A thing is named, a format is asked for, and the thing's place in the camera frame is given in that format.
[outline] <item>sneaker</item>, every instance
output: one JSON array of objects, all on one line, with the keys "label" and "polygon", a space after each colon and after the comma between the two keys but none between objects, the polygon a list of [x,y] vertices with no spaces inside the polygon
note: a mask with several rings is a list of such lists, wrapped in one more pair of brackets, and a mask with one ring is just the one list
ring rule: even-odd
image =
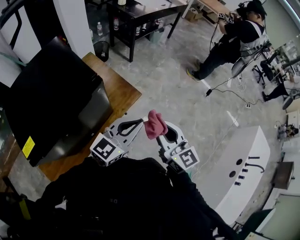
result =
[{"label": "sneaker", "polygon": [[268,96],[264,92],[262,92],[262,98],[263,98],[264,102],[268,102],[269,101]]},{"label": "sneaker", "polygon": [[198,71],[200,70],[202,64],[203,63],[201,63],[199,59],[196,60],[195,67],[197,68]]},{"label": "sneaker", "polygon": [[196,82],[200,82],[202,79],[199,79],[195,76],[195,71],[191,68],[187,68],[187,75],[193,78]]}]

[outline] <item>electronic equipment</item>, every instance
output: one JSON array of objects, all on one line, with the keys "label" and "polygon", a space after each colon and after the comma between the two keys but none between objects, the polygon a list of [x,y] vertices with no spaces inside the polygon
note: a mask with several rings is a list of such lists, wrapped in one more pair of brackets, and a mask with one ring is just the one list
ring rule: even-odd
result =
[{"label": "electronic equipment", "polygon": [[234,19],[228,14],[219,13],[219,19],[222,19],[225,23],[234,23]]},{"label": "electronic equipment", "polygon": [[112,113],[102,78],[57,37],[19,74],[4,110],[32,166],[78,153]]}]

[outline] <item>white curved desk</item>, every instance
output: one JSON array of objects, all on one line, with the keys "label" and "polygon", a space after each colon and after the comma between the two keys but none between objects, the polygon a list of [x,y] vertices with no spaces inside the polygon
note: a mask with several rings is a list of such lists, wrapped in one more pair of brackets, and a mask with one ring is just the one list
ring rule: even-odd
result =
[{"label": "white curved desk", "polygon": [[269,157],[270,148],[260,126],[238,129],[218,163],[199,185],[207,204],[227,224],[231,225],[239,217],[263,175],[261,168],[245,164],[265,168]]}]

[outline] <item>table leg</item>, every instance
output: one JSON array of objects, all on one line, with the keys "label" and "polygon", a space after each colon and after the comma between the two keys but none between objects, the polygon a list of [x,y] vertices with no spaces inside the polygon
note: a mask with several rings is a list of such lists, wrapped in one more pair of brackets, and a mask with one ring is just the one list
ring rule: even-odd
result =
[{"label": "table leg", "polygon": [[131,29],[131,43],[130,43],[129,62],[133,61],[133,54],[135,52],[135,34],[136,34],[136,27],[133,27]]},{"label": "table leg", "polygon": [[185,18],[189,9],[191,8],[192,4],[194,3],[194,0],[189,0],[189,3],[188,3],[188,6],[186,8],[186,10],[184,11],[183,15],[182,15],[182,18]]},{"label": "table leg", "polygon": [[109,40],[111,47],[114,47],[114,29],[113,29],[113,15],[108,13],[108,23],[109,23]]},{"label": "table leg", "polygon": [[178,15],[177,15],[177,17],[176,17],[176,19],[175,19],[175,22],[173,23],[173,26],[172,26],[172,28],[171,28],[171,31],[170,31],[170,33],[169,33],[169,35],[168,35],[168,38],[171,37],[171,35],[172,35],[174,29],[176,28],[176,25],[177,25],[177,23],[178,23],[178,21],[179,21],[179,19],[180,19],[180,17],[181,17],[181,14],[182,14],[182,13],[178,13]]}]

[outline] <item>cardboard box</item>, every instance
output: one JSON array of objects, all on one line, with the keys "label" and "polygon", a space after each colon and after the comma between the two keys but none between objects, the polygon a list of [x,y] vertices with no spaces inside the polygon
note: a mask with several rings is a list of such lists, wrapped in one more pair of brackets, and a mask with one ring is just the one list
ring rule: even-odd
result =
[{"label": "cardboard box", "polygon": [[193,21],[196,21],[196,20],[202,18],[202,16],[203,16],[202,12],[198,12],[196,9],[194,9],[192,7],[187,12],[185,19],[187,19],[190,22],[193,22]]}]

